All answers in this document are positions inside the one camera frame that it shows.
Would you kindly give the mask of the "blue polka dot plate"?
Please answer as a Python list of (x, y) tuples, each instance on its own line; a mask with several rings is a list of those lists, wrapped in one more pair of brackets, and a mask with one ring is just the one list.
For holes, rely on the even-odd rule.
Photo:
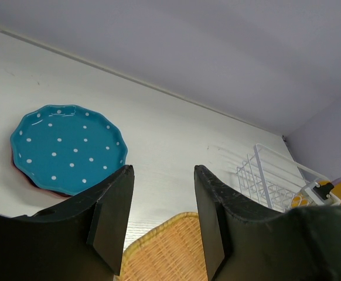
[(39, 187), (71, 196), (125, 165), (120, 130), (78, 105), (45, 105), (26, 114), (10, 137), (16, 166)]

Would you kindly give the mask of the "yellow polka dot plate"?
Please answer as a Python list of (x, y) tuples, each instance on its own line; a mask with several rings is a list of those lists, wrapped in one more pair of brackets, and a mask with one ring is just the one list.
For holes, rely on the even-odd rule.
[[(341, 201), (341, 183), (338, 184), (332, 191), (331, 194), (336, 196)], [(303, 195), (301, 192), (298, 192), (294, 198), (292, 199), (289, 207), (296, 208), (296, 207), (306, 207), (309, 205), (316, 205), (312, 202), (311, 199), (308, 199), (306, 195)]]

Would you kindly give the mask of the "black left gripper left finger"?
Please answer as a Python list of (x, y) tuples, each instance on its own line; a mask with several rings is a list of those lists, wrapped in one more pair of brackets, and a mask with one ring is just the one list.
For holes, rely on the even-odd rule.
[(35, 215), (0, 215), (0, 280), (113, 280), (121, 271), (134, 178), (125, 165)]

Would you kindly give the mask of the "pink polka dot plate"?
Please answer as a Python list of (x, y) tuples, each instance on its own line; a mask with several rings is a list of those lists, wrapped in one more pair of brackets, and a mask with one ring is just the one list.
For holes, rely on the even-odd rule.
[(16, 166), (15, 161), (14, 161), (14, 156), (13, 156), (13, 150), (12, 149), (11, 149), (11, 165), (34, 188), (42, 190), (44, 192), (48, 192), (50, 194), (54, 194), (54, 195), (56, 195), (56, 196), (58, 196), (60, 198), (70, 198), (71, 197), (71, 195), (68, 195), (68, 194), (65, 194), (65, 193), (61, 193), (61, 192), (58, 192), (58, 191), (47, 190), (47, 189), (43, 189), (43, 188), (39, 187), (27, 174), (25, 174), (23, 171), (21, 171), (21, 169), (19, 169)]

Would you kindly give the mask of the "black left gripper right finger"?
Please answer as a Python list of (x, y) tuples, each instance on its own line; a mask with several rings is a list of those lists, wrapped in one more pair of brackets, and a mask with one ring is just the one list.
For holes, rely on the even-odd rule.
[(194, 170), (209, 280), (341, 280), (341, 206), (264, 207)]

